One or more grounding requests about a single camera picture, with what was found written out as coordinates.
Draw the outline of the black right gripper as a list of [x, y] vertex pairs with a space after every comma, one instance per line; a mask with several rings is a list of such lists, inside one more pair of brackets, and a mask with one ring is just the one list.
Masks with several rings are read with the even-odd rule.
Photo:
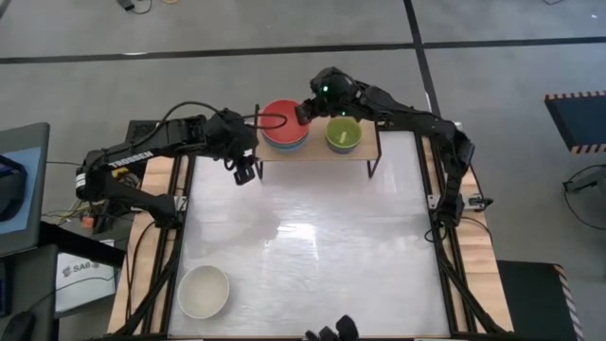
[[334, 100], [322, 96], [314, 96], [295, 107], [296, 120], [299, 125], [305, 126], [310, 123], [310, 117], [344, 117], [347, 110]]

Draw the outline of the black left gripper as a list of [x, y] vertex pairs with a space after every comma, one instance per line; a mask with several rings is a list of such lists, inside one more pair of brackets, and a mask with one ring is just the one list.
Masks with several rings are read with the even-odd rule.
[[235, 182], [242, 186], [256, 178], [255, 157], [248, 154], [256, 148], [258, 139], [253, 137], [235, 137], [226, 146], [223, 165], [225, 167], [236, 167], [234, 172]]

